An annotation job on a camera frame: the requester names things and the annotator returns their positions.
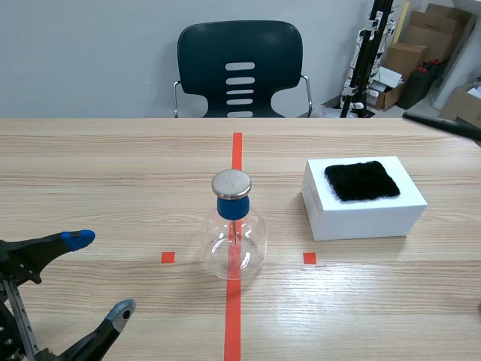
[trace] clear glass flask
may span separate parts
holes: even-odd
[[[250,207],[251,186],[250,176],[236,169],[212,180],[217,209],[204,221],[201,246],[207,268],[221,278],[251,278],[264,263],[267,232],[261,215]]]

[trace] wooden table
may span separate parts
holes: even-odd
[[[393,119],[0,120],[1,237],[97,233],[20,288],[40,346],[62,352],[132,296],[106,360],[223,360],[225,281],[198,230],[233,132],[268,229],[242,291],[242,360],[481,359],[481,150]],[[407,239],[313,241],[305,162],[348,156],[399,156],[429,203]]]

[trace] cardboard box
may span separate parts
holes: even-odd
[[[384,66],[387,69],[402,74],[404,81],[407,81],[411,73],[427,61],[427,47],[422,45],[396,43],[389,47]]]
[[[461,118],[469,124],[481,128],[481,99],[466,93],[473,84],[463,85],[454,90],[440,117],[448,120]]]
[[[427,60],[438,59],[443,62],[454,52],[471,14],[431,4],[428,11],[412,12],[403,42],[426,46]]]
[[[365,202],[342,202],[325,177],[330,165],[380,162],[401,194]],[[427,203],[396,156],[345,159],[309,159],[302,197],[314,240],[373,238],[408,235]]]
[[[436,4],[429,4],[426,8],[425,13],[460,21],[465,26],[469,22],[470,18],[473,16],[472,13],[468,13],[467,11],[461,9],[448,8],[447,6]]]
[[[368,105],[374,109],[377,109],[378,111],[390,108],[398,102],[405,85],[406,83],[402,83],[400,86],[391,89],[388,92],[379,92],[379,96],[377,98],[368,96]]]

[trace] black foam pad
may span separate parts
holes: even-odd
[[[339,199],[367,201],[399,196],[399,188],[378,161],[349,165],[331,165],[325,176]]]

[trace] white foam box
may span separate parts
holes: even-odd
[[[392,198],[342,202],[325,176],[330,165],[380,162],[398,185]],[[428,206],[396,156],[310,159],[306,164],[302,197],[316,241],[408,235]]]

